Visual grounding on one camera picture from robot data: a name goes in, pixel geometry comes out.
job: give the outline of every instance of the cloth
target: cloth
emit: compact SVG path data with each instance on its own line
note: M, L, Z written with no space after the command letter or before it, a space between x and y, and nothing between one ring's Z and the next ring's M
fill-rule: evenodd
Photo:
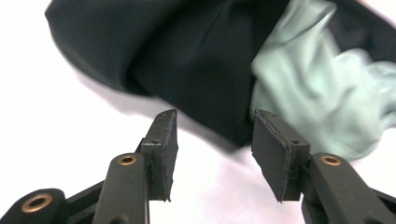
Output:
M396 65L372 63L361 49L341 53L328 28L335 9L290 1L252 63L250 113L277 113L311 143L311 153L356 160L396 123Z
M396 63L396 30L356 0L327 0L337 5L329 28L341 51L364 49L374 62Z
M156 95L242 146L250 64L289 0L54 0L54 41L105 85Z

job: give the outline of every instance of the white background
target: white background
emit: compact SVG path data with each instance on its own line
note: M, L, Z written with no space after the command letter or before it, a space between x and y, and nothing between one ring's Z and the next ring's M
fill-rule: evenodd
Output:
M0 217L20 197L56 188L70 197L103 180L112 158L133 152L158 100L114 92L83 76L54 46L50 1L0 2ZM394 20L392 1L375 7ZM151 202L151 223L304 223L300 203L277 203L251 157L178 115L172 202ZM396 130L354 161L372 188L396 196Z

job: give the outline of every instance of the clamp jaw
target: clamp jaw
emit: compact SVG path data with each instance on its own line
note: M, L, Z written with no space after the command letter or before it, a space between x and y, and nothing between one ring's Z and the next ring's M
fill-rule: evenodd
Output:
M370 189L344 159L311 155L289 124L256 110L252 152L276 199L303 199L306 223L396 223L396 200Z
M177 111L164 111L135 153L111 161L104 181L68 199L59 189L36 190L16 201L0 224L148 224L149 201L170 201L177 149Z

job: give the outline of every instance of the brass rivet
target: brass rivet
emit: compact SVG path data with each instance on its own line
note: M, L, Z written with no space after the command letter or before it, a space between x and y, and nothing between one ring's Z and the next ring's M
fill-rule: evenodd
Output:
M119 159L119 164L121 165L131 165L137 161L135 156L124 156Z
M341 161L333 156L322 156L320 158L324 163L332 166L339 166L341 165Z
M45 208L52 201L52 195L48 193L40 193L28 199L22 205L22 212L33 213Z

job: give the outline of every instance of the rubber jaw pad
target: rubber jaw pad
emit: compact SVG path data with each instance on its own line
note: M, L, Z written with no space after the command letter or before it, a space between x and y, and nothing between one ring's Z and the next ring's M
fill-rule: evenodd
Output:
M299 201L300 165L307 165L309 143L277 115L256 110L251 150L276 199Z
M145 157L149 200L170 201L177 150L177 111L172 109L157 115L136 151Z

